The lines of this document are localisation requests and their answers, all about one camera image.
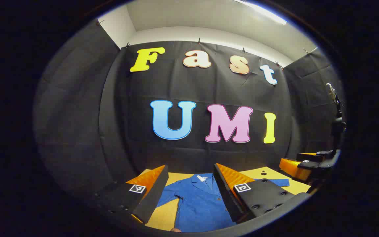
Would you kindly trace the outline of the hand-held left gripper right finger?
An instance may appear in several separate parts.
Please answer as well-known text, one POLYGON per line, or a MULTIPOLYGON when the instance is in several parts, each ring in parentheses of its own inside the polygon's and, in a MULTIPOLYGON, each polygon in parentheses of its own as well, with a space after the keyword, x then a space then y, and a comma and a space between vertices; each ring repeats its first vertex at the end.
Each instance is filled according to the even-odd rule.
POLYGON ((216 163, 213 172, 222 200, 233 222, 240 224, 275 210, 292 210, 310 198, 301 192, 292 194, 271 179, 252 179, 216 163))

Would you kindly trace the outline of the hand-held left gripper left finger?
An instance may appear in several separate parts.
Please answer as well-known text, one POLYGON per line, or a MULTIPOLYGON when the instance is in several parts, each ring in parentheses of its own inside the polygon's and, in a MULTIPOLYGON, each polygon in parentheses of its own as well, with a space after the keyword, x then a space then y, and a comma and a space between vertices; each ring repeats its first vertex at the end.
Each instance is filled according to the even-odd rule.
POLYGON ((115 181, 93 194, 93 204, 115 222, 145 225, 157 207, 168 178, 168 166, 162 165, 129 181, 115 181))

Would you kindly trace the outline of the blue jacket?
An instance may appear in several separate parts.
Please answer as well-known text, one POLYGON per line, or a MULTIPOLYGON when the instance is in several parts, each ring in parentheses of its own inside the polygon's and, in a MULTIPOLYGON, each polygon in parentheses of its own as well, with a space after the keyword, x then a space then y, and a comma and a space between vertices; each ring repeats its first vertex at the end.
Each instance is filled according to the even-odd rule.
POLYGON ((167 185, 157 207, 175 199, 178 199, 178 207, 174 228, 182 232, 208 232, 236 225, 212 173, 194 174, 167 185))

